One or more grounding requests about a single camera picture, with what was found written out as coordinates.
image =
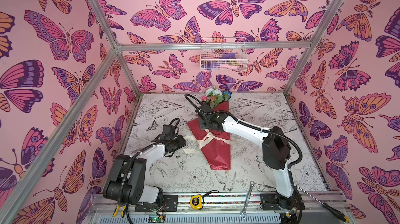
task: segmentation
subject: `tape measure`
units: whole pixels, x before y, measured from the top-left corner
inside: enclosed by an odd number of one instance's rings
[[[212,194],[212,193],[218,193],[219,191],[217,190],[211,190],[210,192],[205,193],[203,196],[200,194],[194,195],[190,198],[190,206],[193,209],[202,209],[204,205],[204,197]]]

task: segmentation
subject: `white wire basket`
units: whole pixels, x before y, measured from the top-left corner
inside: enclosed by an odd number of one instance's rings
[[[245,42],[235,42],[236,38],[226,38],[216,48],[215,43],[221,38],[202,38],[200,44],[201,71],[244,71],[247,67],[248,55]]]

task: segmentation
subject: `wrench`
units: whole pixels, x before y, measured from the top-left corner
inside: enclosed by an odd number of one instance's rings
[[[242,217],[243,220],[246,219],[246,209],[247,209],[247,205],[249,204],[250,195],[251,195],[251,191],[253,190],[253,187],[254,187],[254,182],[250,181],[250,187],[249,187],[249,191],[247,192],[246,201],[244,202],[243,210],[240,212],[240,217]]]

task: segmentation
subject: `white flower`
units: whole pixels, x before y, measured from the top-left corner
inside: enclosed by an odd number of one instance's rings
[[[217,96],[217,95],[223,95],[223,92],[222,91],[220,91],[220,90],[214,90],[213,92],[212,92],[212,94],[213,95],[215,95],[215,96]]]
[[[206,96],[211,96],[213,94],[214,89],[213,88],[209,88],[206,90]]]

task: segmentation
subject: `bird drawing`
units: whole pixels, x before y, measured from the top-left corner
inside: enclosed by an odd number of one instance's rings
[[[225,177],[221,176],[219,173],[217,173],[216,171],[214,171],[215,176],[217,177],[217,180],[219,181],[219,183],[224,185],[223,190],[225,192],[227,191],[232,191],[233,186],[235,185],[235,178],[236,178],[236,170],[235,170],[235,174],[233,175],[233,179],[231,179],[229,177],[229,172],[228,170],[225,170]]]
[[[154,183],[156,183],[156,181],[154,180],[154,173],[156,172],[156,170],[158,170],[161,173],[161,175],[162,175],[162,177],[164,179],[165,179],[164,174],[165,174],[165,176],[167,176],[167,172],[165,172],[165,170],[162,167],[160,167],[161,163],[165,164],[166,166],[168,166],[167,163],[165,163],[163,161],[160,161],[160,160],[157,160],[157,161],[153,162],[153,164],[149,168],[150,176],[153,179]]]
[[[274,181],[270,179],[269,176],[273,175],[273,171],[270,167],[265,165],[265,162],[263,161],[263,158],[261,156],[256,156],[254,161],[258,162],[258,168],[262,172],[262,174],[267,178],[267,181],[265,182],[265,185],[270,185],[273,187],[276,187],[276,184]]]

